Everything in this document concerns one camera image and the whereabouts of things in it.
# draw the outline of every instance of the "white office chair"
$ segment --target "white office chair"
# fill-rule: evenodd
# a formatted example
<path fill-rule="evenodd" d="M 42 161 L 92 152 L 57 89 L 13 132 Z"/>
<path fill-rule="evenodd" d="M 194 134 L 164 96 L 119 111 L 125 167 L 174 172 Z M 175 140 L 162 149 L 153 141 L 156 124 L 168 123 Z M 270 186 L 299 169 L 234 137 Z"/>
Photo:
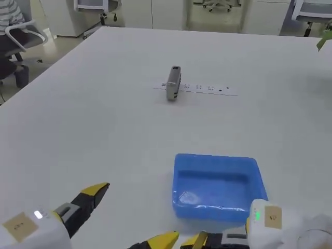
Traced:
<path fill-rule="evenodd" d="M 30 1 L 27 0 L 16 0 L 18 6 L 20 7 L 22 14 L 25 19 L 25 23 L 16 24 L 8 26 L 5 29 L 6 35 L 17 45 L 17 48 L 8 51 L 5 56 L 12 57 L 15 56 L 17 59 L 17 64 L 22 64 L 23 59 L 21 57 L 21 52 L 26 52 L 27 49 L 44 44 L 48 41 L 47 35 L 36 25 L 36 21 L 32 19 Z M 29 32 L 29 41 L 22 45 L 20 44 L 11 34 L 10 31 L 18 28 L 27 28 Z M 24 64 L 34 64 L 42 63 L 43 61 L 39 58 L 24 60 Z"/>
<path fill-rule="evenodd" d="M 228 0 L 209 0 L 203 3 L 204 9 L 207 6 L 209 6 L 209 12 L 212 12 L 215 7 L 227 8 L 227 12 L 230 12 L 233 7 Z"/>
<path fill-rule="evenodd" d="M 296 0 L 292 20 L 307 22 L 305 37 L 310 35 L 312 23 L 328 25 L 332 19 L 332 0 Z"/>
<path fill-rule="evenodd" d="M 105 19 L 107 13 L 114 14 L 113 20 L 117 21 L 117 15 L 115 11 L 119 6 L 121 6 L 121 0 L 74 0 L 74 9 L 81 12 L 97 12 L 100 15 L 101 26 L 105 25 Z M 83 33 L 83 39 L 86 39 L 89 35 L 94 33 L 100 28 L 96 26 L 88 31 Z"/>

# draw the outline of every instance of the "gray floor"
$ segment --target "gray floor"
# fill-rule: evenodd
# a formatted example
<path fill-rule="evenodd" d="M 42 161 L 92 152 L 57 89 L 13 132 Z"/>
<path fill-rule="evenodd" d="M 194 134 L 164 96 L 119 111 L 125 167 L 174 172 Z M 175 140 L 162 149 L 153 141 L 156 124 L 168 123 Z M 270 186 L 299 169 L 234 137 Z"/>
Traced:
<path fill-rule="evenodd" d="M 203 9 L 201 5 L 191 4 L 188 29 L 192 31 L 237 33 L 239 31 L 242 9 L 235 0 L 230 1 L 234 1 L 234 7 L 231 12 L 219 8 L 214 9 L 213 12 L 209 12 L 207 9 Z M 27 53 L 23 54 L 23 58 L 38 57 L 42 58 L 45 63 L 52 65 L 79 45 L 82 42 L 82 38 L 52 37 L 39 0 L 31 0 L 31 6 L 33 18 L 37 21 L 38 26 L 47 33 L 49 36 L 49 42 L 29 49 Z M 107 18 L 106 24 L 111 26 L 124 26 L 125 23 L 121 14 L 121 9 L 117 11 L 117 16 L 118 21 L 116 23 L 114 23 L 112 18 Z M 307 25 L 305 23 L 290 23 L 290 25 L 287 25 L 282 29 L 281 35 L 303 36 L 306 28 Z M 320 28 L 320 25 L 315 24 L 311 36 L 319 37 Z M 46 66 L 40 64 L 37 66 L 30 66 L 30 79 L 33 80 L 38 77 L 46 69 Z M 8 100 L 16 94 L 19 89 L 15 85 L 14 77 L 9 77 L 4 80 L 4 84 L 0 87 L 0 90 L 3 93 L 5 100 Z"/>

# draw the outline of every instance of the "electrical outlet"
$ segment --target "electrical outlet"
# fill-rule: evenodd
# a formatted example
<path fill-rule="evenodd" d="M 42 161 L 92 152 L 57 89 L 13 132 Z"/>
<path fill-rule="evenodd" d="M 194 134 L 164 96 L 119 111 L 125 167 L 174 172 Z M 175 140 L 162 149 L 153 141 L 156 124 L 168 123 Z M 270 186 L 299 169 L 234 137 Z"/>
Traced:
<path fill-rule="evenodd" d="M 155 89 L 166 90 L 166 84 L 156 84 Z M 238 96 L 230 87 L 180 84 L 179 91 Z"/>

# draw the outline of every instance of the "blue plastic tray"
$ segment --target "blue plastic tray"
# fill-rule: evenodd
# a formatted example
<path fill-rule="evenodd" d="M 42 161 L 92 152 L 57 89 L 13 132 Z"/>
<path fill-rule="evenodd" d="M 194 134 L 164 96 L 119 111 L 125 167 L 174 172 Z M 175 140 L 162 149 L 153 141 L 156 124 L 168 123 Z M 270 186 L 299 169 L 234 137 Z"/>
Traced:
<path fill-rule="evenodd" d="M 254 199 L 268 200 L 253 158 L 178 154 L 173 208 L 180 218 L 244 223 Z"/>

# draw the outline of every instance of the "robotic arm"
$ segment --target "robotic arm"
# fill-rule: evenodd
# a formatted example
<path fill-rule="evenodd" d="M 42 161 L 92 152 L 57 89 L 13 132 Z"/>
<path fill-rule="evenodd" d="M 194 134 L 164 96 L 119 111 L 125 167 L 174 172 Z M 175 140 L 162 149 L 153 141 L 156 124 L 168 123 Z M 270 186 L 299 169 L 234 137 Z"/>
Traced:
<path fill-rule="evenodd" d="M 0 226 L 1 249 L 72 249 L 70 238 L 87 221 L 109 183 L 88 187 L 55 211 L 22 212 Z"/>
<path fill-rule="evenodd" d="M 72 249 L 71 237 L 89 219 L 108 187 L 109 183 L 88 187 L 72 202 L 61 205 L 55 211 L 40 207 L 12 217 L 0 226 L 0 249 Z M 302 231 L 300 228 L 306 222 L 309 222 L 307 227 L 313 229 Z M 332 219 L 321 215 L 313 220 L 306 220 L 297 211 L 283 209 L 265 200 L 254 200 L 246 225 L 222 233 L 200 232 L 184 242 L 180 249 L 295 248 L 294 245 L 302 237 L 311 242 L 313 238 L 318 242 L 322 240 L 322 236 L 312 232 L 325 232 L 324 235 L 330 236 L 328 241 L 332 244 Z M 134 244 L 128 249 L 172 249 L 178 237 L 178 232 L 168 232 Z M 306 245 L 309 244 L 307 240 L 303 240 Z"/>

